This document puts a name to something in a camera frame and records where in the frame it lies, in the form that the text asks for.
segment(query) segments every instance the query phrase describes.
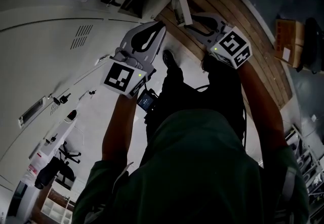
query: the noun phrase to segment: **white shelf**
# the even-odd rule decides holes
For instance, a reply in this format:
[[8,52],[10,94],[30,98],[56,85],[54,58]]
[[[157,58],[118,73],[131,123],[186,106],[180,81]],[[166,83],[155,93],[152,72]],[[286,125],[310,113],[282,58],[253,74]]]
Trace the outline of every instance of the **white shelf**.
[[49,208],[52,208],[53,205],[54,205],[54,202],[51,199],[46,198],[46,201],[44,203],[44,206],[49,207]]
[[70,224],[72,221],[72,211],[66,210],[61,224]]
[[58,204],[54,204],[53,208],[52,208],[52,211],[60,214],[60,215],[63,215],[64,214],[64,211],[65,211],[65,208],[61,207],[60,205]]
[[53,219],[53,220],[55,220],[58,223],[61,223],[62,218],[63,218],[63,215],[60,215],[60,214],[58,214],[55,211],[51,211],[50,218]]
[[45,205],[42,207],[42,213],[44,213],[45,215],[49,216],[50,212],[51,212],[51,208],[49,208]]

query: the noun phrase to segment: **wooden plank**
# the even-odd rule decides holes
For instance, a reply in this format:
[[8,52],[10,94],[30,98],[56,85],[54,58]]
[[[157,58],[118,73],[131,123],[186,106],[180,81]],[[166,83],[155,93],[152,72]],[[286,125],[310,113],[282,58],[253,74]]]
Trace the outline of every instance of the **wooden plank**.
[[249,39],[252,46],[252,52],[257,59],[258,63],[260,64],[261,68],[263,69],[265,75],[267,76],[269,83],[272,87],[272,90],[275,94],[275,101],[277,100],[278,106],[281,108],[285,103],[283,100],[283,97],[281,95],[281,92],[279,90],[279,87],[277,83],[274,81],[274,77],[269,69],[269,66],[265,62],[262,54],[260,53],[259,49],[254,44],[251,37],[248,35],[248,33],[245,31],[245,29],[242,27],[240,22],[233,16],[233,14],[219,1],[219,0],[192,0],[196,4],[198,4],[204,11],[206,12],[212,12],[212,13],[218,13],[220,14],[225,20],[227,20],[230,24],[236,25],[242,33]]
[[158,15],[156,20],[163,21],[166,24],[167,31],[173,35],[180,43],[189,49],[200,61],[203,60],[205,53],[200,49],[186,34],[184,34],[177,26],[171,23],[167,18]]
[[283,71],[282,65],[278,64],[273,58],[272,55],[274,50],[272,43],[265,34],[259,22],[241,0],[220,0],[220,2],[222,2],[233,13],[233,15],[251,36],[261,54],[265,57],[275,81],[281,90],[284,102],[288,102],[292,97],[292,92],[287,80],[287,76]]
[[187,0],[187,2],[189,5],[189,9],[194,10],[196,13],[204,12],[204,10],[199,6],[199,4],[196,4],[194,1]]
[[[167,18],[171,23],[173,23],[176,27],[177,22],[174,17],[173,11],[171,11],[168,7],[165,7],[161,13],[162,16]],[[185,35],[187,35],[199,48],[201,48],[204,52],[206,51],[206,46],[204,46],[200,41],[198,41],[194,36],[192,36],[184,27],[179,27],[180,31],[182,31]]]

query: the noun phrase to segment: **air vent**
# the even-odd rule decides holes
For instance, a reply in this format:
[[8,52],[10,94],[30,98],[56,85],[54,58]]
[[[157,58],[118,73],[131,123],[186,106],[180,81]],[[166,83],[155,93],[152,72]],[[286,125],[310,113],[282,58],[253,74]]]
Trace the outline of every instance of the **air vent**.
[[79,29],[77,30],[75,38],[74,38],[72,45],[70,47],[70,50],[76,49],[78,47],[82,47],[83,45],[85,45],[86,40],[88,38],[88,35],[89,35],[92,27],[93,27],[93,24],[79,26]]
[[59,108],[59,105],[53,103],[51,107],[51,115]]

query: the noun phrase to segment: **white cabinet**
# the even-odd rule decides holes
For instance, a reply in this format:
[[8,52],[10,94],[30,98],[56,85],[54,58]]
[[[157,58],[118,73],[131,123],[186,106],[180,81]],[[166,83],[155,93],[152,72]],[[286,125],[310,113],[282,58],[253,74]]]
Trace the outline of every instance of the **white cabinet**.
[[74,85],[71,86],[69,93],[71,95],[68,98],[67,103],[62,106],[60,111],[60,119],[65,119],[68,114],[77,107],[78,102],[88,92],[93,91],[99,86],[103,69],[106,60],[104,60],[97,68],[88,72],[87,74],[80,77]]
[[14,191],[16,189],[16,187],[13,186],[12,183],[8,182],[5,178],[1,176],[1,173],[0,173],[0,187],[5,187],[11,191]]
[[43,138],[50,136],[59,125],[59,115],[64,105],[54,107],[55,109],[53,105],[54,102],[50,103],[17,138],[4,140],[9,146],[0,159],[0,175],[14,187],[43,144]]
[[73,84],[101,22],[54,20],[0,32],[0,156],[46,105],[31,113],[21,127],[18,119],[28,109],[51,93],[59,98]]
[[66,137],[70,134],[72,129],[74,128],[76,123],[76,119],[73,122],[67,123],[66,121],[62,121],[61,124],[56,128],[56,130],[52,133],[51,136],[55,137],[55,140],[51,143],[44,143],[40,152],[42,153],[42,158],[47,159],[47,163],[49,163],[60,146],[64,143]]
[[54,181],[41,212],[58,223],[70,224],[75,205],[74,193]]
[[104,20],[98,25],[97,34],[90,43],[89,52],[85,55],[77,76],[81,77],[104,63],[105,61],[98,63],[98,60],[106,55],[113,55],[125,34],[137,25],[139,24],[116,20]]

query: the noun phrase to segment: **cardboard box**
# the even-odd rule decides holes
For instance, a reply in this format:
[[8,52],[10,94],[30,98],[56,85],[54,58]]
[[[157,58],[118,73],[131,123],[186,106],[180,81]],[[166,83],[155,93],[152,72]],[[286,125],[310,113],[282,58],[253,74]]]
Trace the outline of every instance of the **cardboard box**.
[[276,21],[274,57],[297,68],[304,46],[305,26],[294,20]]

